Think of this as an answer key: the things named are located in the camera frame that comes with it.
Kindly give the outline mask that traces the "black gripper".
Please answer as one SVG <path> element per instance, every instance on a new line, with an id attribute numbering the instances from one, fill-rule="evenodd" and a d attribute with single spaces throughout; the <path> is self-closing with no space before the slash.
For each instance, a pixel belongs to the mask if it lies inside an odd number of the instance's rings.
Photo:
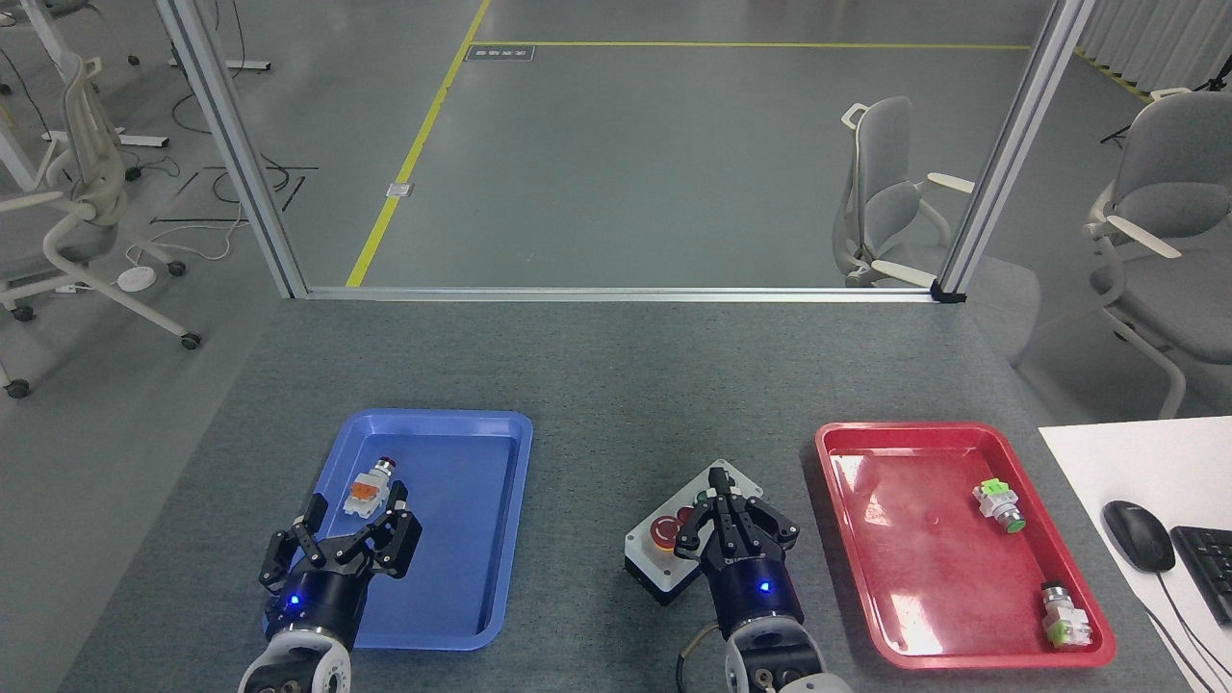
<path id="1" fill-rule="evenodd" d="M 407 504 L 408 488 L 393 482 L 377 522 L 355 531 L 350 543 L 322 541 L 326 499 L 312 493 L 290 529 L 269 539 L 257 582 L 274 592 L 265 610 L 264 635 L 281 630 L 322 629 L 344 649 L 355 649 L 367 588 L 375 572 L 404 578 L 423 536 L 423 524 Z M 345 562 L 338 559 L 345 545 Z"/>
<path id="2" fill-rule="evenodd" d="M 723 499 L 723 552 L 718 545 L 703 549 L 719 499 Z M 788 617 L 804 623 L 804 609 L 786 568 L 786 552 L 798 539 L 797 524 L 765 499 L 728 493 L 726 466 L 707 469 L 703 481 L 690 490 L 687 501 L 690 511 L 678 514 L 674 556 L 697 560 L 703 549 L 700 565 L 723 639 L 764 617 Z"/>

